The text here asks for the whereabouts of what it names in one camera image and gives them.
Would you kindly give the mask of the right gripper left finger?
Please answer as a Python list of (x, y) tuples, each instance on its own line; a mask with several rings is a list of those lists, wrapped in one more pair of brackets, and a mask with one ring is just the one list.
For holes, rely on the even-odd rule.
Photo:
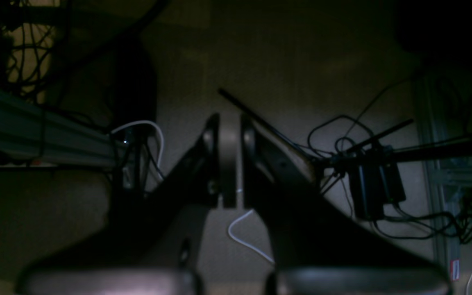
[(220, 116), (146, 199), (118, 193), (107, 226), (32, 263), (18, 295), (202, 295), (196, 265), (219, 196)]

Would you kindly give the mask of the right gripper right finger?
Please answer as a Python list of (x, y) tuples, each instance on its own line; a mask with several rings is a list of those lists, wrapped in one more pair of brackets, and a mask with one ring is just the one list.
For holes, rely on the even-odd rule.
[(266, 295), (451, 295), (434, 263), (361, 227), (252, 120), (240, 119), (243, 205), (264, 222), (274, 269)]

